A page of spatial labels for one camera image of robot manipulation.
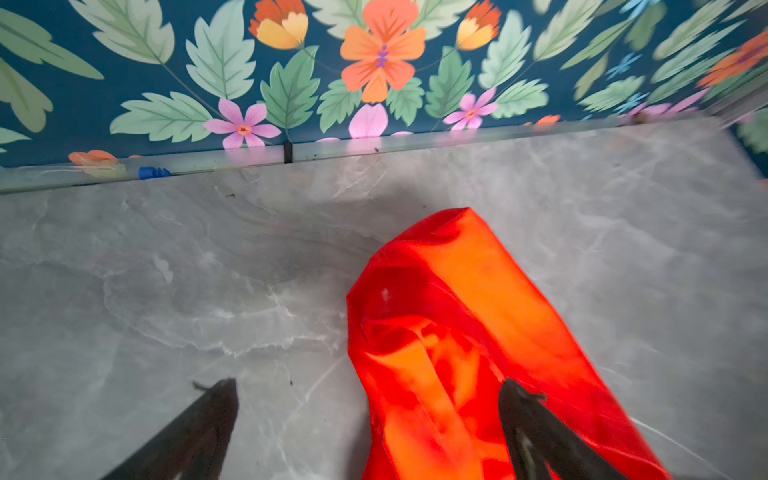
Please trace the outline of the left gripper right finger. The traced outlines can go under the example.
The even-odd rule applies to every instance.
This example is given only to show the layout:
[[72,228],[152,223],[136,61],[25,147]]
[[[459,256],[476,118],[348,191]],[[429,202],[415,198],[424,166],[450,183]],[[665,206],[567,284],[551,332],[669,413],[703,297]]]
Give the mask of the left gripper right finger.
[[542,394],[506,379],[499,417],[517,479],[622,479],[620,473],[552,414]]

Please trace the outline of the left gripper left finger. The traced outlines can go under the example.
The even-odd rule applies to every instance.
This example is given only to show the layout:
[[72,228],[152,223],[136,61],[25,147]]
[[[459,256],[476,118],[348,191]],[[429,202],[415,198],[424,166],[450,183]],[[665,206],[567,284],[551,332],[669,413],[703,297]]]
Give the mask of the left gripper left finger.
[[237,382],[222,379],[202,392],[180,415],[130,457],[105,475],[107,479],[218,479],[237,419]]

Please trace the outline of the rainbow white red-hooded kids jacket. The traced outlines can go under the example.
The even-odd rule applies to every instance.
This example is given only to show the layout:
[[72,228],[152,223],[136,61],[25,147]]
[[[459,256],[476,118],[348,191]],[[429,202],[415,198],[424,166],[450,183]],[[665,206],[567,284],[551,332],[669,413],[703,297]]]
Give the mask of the rainbow white red-hooded kids jacket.
[[348,354],[369,400],[367,479],[511,479],[506,379],[630,479],[668,471],[565,322],[469,208],[382,247],[347,297]]

